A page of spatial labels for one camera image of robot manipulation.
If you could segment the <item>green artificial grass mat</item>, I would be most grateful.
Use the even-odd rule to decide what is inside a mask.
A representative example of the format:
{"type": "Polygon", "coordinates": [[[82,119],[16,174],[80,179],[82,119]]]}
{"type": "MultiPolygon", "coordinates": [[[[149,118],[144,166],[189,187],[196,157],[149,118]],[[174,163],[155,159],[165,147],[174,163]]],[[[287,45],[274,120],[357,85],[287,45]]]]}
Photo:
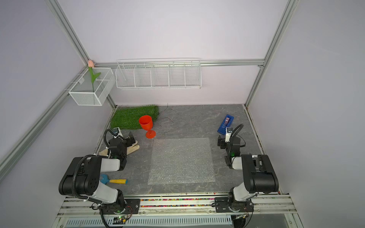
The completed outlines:
{"type": "Polygon", "coordinates": [[[110,121],[110,127],[127,130],[141,129],[139,119],[146,115],[150,116],[153,121],[156,120],[159,117],[159,107],[147,105],[118,108],[110,121]]]}

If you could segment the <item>blue tape dispenser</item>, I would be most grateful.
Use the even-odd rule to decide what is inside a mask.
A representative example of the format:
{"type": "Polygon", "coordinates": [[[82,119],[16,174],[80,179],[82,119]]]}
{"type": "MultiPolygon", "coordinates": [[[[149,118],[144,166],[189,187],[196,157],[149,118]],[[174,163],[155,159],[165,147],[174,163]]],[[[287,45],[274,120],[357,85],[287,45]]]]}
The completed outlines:
{"type": "Polygon", "coordinates": [[[234,120],[234,117],[231,115],[226,115],[224,117],[224,120],[222,121],[220,127],[218,128],[217,132],[225,135],[226,134],[226,128],[230,127],[232,125],[232,122],[234,120]]]}

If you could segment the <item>small white mesh basket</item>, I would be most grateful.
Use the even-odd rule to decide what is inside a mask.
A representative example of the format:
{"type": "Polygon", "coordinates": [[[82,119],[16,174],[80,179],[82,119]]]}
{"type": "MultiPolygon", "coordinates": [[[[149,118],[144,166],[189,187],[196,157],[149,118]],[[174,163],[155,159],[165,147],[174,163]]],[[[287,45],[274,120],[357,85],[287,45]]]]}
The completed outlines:
{"type": "Polygon", "coordinates": [[[101,73],[94,82],[95,92],[92,90],[88,69],[68,92],[78,106],[102,106],[116,83],[116,77],[111,68],[95,67],[93,71],[101,73]]]}

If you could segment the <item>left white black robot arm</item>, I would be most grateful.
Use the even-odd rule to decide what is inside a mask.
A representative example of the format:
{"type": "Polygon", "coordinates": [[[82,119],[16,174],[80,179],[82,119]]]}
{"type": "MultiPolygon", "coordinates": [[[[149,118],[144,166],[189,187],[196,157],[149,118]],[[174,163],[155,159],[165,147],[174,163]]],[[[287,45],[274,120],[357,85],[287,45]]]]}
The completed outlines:
{"type": "Polygon", "coordinates": [[[132,133],[122,136],[118,129],[107,129],[103,140],[106,155],[75,157],[59,184],[59,193],[64,196],[90,201],[104,215],[137,214],[140,203],[125,199],[121,190],[102,182],[103,173],[122,171],[127,163],[127,149],[136,144],[132,133]]]}

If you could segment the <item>clear bubble wrap sheet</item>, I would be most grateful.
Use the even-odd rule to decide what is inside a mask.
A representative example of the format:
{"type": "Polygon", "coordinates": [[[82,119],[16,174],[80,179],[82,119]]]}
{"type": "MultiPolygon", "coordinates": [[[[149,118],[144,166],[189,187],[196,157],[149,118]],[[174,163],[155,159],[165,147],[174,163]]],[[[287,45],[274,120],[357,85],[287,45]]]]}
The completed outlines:
{"type": "Polygon", "coordinates": [[[209,138],[153,142],[149,185],[215,182],[209,138]]]}

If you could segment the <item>red plastic wine glass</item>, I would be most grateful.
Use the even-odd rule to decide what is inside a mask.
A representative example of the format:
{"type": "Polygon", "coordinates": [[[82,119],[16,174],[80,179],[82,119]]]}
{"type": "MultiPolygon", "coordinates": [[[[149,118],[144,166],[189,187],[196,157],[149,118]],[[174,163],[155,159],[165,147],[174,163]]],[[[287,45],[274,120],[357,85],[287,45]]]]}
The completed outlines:
{"type": "Polygon", "coordinates": [[[153,139],[156,136],[156,132],[152,130],[153,120],[151,116],[145,115],[139,118],[141,127],[146,130],[146,138],[153,139]]]}

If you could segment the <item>blue yellow garden rake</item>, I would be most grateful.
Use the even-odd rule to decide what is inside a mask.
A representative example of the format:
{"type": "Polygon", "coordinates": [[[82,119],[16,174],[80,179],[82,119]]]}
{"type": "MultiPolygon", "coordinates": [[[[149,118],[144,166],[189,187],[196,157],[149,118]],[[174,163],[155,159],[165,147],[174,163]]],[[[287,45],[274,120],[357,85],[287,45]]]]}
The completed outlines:
{"type": "Polygon", "coordinates": [[[109,179],[109,177],[106,174],[100,175],[100,181],[103,184],[107,184],[107,183],[127,184],[128,183],[127,179],[109,179]]]}

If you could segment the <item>pink artificial tulip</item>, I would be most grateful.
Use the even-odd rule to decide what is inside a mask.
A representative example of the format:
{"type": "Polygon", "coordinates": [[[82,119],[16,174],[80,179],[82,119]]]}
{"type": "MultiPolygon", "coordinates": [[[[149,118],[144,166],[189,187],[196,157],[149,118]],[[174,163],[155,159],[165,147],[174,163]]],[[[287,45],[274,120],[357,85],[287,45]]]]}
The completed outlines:
{"type": "Polygon", "coordinates": [[[93,68],[95,67],[95,64],[92,60],[89,60],[87,62],[87,66],[88,66],[88,71],[90,73],[90,78],[91,78],[91,84],[92,84],[92,90],[93,92],[95,92],[95,89],[94,89],[94,82],[96,81],[96,79],[101,75],[100,72],[98,73],[94,73],[93,71],[93,68]]]}

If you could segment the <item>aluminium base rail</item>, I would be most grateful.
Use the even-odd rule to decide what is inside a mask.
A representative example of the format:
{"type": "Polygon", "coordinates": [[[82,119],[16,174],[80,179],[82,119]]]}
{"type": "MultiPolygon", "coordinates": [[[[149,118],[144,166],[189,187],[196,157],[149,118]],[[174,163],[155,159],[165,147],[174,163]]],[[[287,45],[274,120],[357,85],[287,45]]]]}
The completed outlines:
{"type": "Polygon", "coordinates": [[[251,198],[243,209],[229,205],[226,192],[145,194],[126,196],[126,209],[117,212],[92,202],[66,198],[53,223],[54,228],[109,227],[188,227],[220,226],[230,228],[242,222],[254,227],[271,217],[288,228],[301,228],[298,212],[289,195],[260,194],[251,198]]]}

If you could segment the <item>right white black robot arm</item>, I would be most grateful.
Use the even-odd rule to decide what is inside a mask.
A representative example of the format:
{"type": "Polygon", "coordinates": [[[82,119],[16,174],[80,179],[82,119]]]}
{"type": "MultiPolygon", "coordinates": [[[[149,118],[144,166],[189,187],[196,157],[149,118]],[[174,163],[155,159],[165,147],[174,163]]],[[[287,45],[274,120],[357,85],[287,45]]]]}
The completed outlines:
{"type": "Polygon", "coordinates": [[[241,154],[241,144],[238,133],[243,124],[236,128],[225,128],[224,137],[218,137],[218,146],[226,151],[225,163],[230,169],[242,171],[243,182],[231,188],[227,197],[214,199],[212,207],[218,213],[254,212],[252,199],[260,194],[278,192],[279,181],[267,155],[241,154]]]}

